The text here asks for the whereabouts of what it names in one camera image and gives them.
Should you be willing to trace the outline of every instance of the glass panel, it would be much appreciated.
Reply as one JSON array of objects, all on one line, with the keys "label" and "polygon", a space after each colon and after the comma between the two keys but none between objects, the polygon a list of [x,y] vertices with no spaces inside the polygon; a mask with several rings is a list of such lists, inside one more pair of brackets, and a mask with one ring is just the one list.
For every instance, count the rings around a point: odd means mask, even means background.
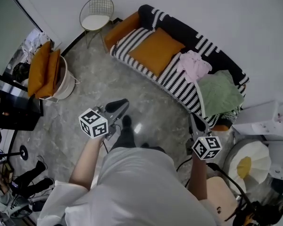
[{"label": "glass panel", "polygon": [[27,92],[0,80],[0,104],[40,113],[39,100],[30,99]]}]

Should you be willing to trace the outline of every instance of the orange pillow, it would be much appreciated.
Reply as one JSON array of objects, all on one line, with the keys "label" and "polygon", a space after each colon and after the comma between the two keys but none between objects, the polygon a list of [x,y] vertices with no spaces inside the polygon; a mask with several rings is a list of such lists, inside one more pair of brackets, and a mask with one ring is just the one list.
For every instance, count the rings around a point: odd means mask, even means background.
[{"label": "orange pillow", "polygon": [[36,98],[53,96],[56,81],[56,74],[59,68],[60,49],[50,53],[48,66],[45,74],[45,83],[41,89],[36,92]]},{"label": "orange pillow", "polygon": [[129,55],[156,76],[159,76],[169,64],[172,56],[184,47],[182,43],[172,39],[169,34],[158,28],[139,46],[133,49]]},{"label": "orange pillow", "polygon": [[48,41],[43,44],[43,46],[36,52],[33,57],[28,76],[27,90],[29,97],[37,92],[44,84],[44,76],[49,59],[49,52],[50,42]]}]

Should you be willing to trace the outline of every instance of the shirt sleeve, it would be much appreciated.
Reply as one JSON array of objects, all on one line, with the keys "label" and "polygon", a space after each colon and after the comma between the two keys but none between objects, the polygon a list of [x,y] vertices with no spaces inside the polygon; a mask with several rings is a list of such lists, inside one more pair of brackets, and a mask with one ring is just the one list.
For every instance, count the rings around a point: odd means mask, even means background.
[{"label": "shirt sleeve", "polygon": [[65,209],[88,193],[80,185],[56,181],[38,218],[38,226],[53,226],[61,222]]},{"label": "shirt sleeve", "polygon": [[199,201],[205,209],[212,215],[214,221],[216,222],[217,226],[227,226],[229,225],[227,222],[223,222],[219,217],[217,210],[213,207],[213,205],[209,202],[209,200],[204,199]]}]

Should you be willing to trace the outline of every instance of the wire chair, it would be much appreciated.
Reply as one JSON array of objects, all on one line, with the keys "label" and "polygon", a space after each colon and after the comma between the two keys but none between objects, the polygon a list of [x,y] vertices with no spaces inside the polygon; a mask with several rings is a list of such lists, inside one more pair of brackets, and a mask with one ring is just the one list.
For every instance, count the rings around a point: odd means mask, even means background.
[{"label": "wire chair", "polygon": [[[102,43],[105,49],[105,44],[102,35],[102,28],[110,21],[114,12],[114,4],[112,0],[89,0],[83,6],[80,12],[80,24],[84,29],[86,46],[89,48],[92,39],[100,33]],[[94,32],[91,40],[87,41],[86,34]]]}]

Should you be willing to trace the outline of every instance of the tile floor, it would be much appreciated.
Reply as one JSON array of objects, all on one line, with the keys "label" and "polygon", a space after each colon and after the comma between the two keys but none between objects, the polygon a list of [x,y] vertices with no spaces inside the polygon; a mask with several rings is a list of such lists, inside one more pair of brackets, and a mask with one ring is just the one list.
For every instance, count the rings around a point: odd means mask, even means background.
[{"label": "tile floor", "polygon": [[[40,154],[49,168],[34,182],[44,176],[68,181],[88,140],[81,131],[78,116],[95,105],[105,105],[122,98],[130,101],[127,113],[132,117],[133,127],[141,124],[141,130],[135,136],[137,145],[148,142],[161,146],[172,157],[176,167],[188,158],[185,152],[185,142],[189,138],[188,113],[156,85],[105,53],[99,36],[94,38],[89,49],[86,48],[85,38],[82,38],[65,59],[69,70],[81,83],[65,100],[57,104],[44,103],[44,116],[34,131],[18,132],[12,151],[18,151],[20,145],[24,144],[29,159],[10,158],[16,176],[32,169],[36,164],[36,156]],[[214,160],[222,166],[233,146],[233,131],[218,135],[224,148]],[[102,148],[97,172],[105,154]],[[190,169],[191,164],[187,163],[180,170],[179,178],[183,183],[188,179]]]}]

